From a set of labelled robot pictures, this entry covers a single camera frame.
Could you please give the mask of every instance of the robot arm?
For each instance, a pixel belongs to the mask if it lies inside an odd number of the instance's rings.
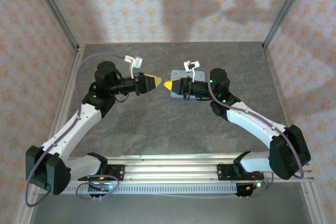
[[[105,174],[107,159],[96,153],[89,153],[71,161],[68,158],[86,133],[110,111],[116,102],[115,95],[128,95],[131,92],[136,95],[144,94],[161,83],[160,78],[151,74],[131,73],[132,76],[123,78],[116,66],[109,61],[97,66],[95,82],[83,99],[80,110],[40,148],[31,146],[26,152],[27,178],[34,167],[36,168],[41,156],[45,155],[34,171],[31,183],[58,195],[71,180],[91,174]]]
[[[193,81],[187,77],[167,81],[164,85],[170,91],[183,95],[185,100],[192,95],[199,99],[215,99],[210,106],[217,116],[246,129],[269,148],[268,152],[241,154],[234,161],[234,167],[227,169],[228,174],[222,177],[234,180],[234,177],[241,179],[244,174],[252,172],[274,172],[282,179],[289,179],[299,170],[299,164],[284,136],[292,144],[302,166],[310,161],[301,130],[295,125],[286,127],[267,119],[232,95],[229,91],[230,80],[224,69],[213,69],[209,82]]]

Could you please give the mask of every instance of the floral wallpaper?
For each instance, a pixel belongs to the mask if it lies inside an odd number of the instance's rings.
[[[285,0],[56,0],[77,43],[263,41]]]
[[[303,129],[336,223],[336,0],[297,0],[270,47],[287,119]]]
[[[0,0],[0,10],[0,222],[13,223],[26,150],[49,135],[74,53],[44,0]]]

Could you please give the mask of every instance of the white bracket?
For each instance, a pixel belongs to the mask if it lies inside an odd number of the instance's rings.
[[[193,82],[194,82],[195,81],[195,68],[199,68],[201,66],[199,61],[190,62],[188,60],[188,61],[185,61],[183,65],[187,73],[191,71],[193,72]]]
[[[130,74],[132,79],[134,79],[133,68],[140,69],[142,60],[143,59],[139,56],[135,56],[135,59],[128,55],[125,56],[125,61],[130,64]]]

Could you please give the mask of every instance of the patterned wallpaper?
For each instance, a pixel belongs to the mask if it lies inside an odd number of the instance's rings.
[[[48,137],[74,53],[44,0],[0,0],[0,10],[0,222],[12,223],[26,150]]]
[[[297,0],[270,52],[286,116],[303,129],[336,223],[336,0]]]
[[[56,0],[80,44],[263,41],[284,0]]]

